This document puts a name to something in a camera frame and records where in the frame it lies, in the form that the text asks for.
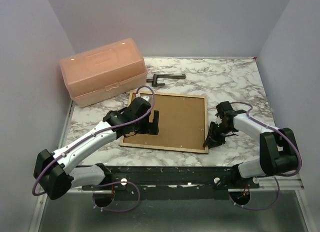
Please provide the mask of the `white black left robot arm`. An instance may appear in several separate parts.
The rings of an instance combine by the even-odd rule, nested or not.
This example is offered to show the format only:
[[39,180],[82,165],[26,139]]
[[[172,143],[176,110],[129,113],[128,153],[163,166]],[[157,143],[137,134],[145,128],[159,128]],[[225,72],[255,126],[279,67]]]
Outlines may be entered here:
[[109,171],[101,165],[79,167],[89,155],[104,145],[130,133],[157,135],[160,113],[154,110],[155,96],[138,96],[129,106],[109,111],[89,132],[67,146],[38,153],[33,176],[51,200],[62,197],[74,187],[110,186]]

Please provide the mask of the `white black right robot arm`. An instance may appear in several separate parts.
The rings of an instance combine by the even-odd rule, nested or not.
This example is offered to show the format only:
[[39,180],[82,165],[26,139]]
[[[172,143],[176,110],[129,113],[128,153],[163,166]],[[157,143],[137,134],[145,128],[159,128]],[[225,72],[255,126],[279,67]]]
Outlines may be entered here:
[[247,184],[248,178],[298,174],[302,159],[293,131],[267,125],[250,116],[249,111],[235,110],[232,105],[225,101],[216,106],[218,121],[210,123],[203,146],[209,149],[221,146],[226,137],[241,131],[259,143],[259,158],[234,165],[230,183],[241,188]]

